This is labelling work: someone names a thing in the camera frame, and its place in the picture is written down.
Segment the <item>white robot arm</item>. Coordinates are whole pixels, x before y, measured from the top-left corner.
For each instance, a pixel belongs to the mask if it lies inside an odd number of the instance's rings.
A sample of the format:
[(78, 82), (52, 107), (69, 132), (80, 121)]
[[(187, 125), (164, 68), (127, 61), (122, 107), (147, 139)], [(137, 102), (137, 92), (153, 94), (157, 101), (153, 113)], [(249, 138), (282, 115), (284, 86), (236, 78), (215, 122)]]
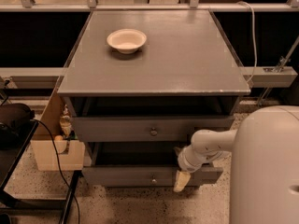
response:
[(236, 130), (199, 130), (178, 154), (174, 191), (203, 164), (230, 152), (230, 224), (299, 224), (299, 107), (276, 105)]

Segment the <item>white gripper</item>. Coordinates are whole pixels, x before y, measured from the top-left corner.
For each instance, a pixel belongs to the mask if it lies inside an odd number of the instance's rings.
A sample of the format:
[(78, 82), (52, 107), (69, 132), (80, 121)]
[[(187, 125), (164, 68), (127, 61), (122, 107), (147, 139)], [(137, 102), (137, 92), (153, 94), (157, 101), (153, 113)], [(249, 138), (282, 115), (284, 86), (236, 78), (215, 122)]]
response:
[(174, 151), (178, 156), (178, 166), (182, 171), (176, 173), (173, 191), (181, 192), (191, 179), (190, 173), (196, 172), (206, 163), (206, 156), (197, 153), (192, 146), (174, 147)]

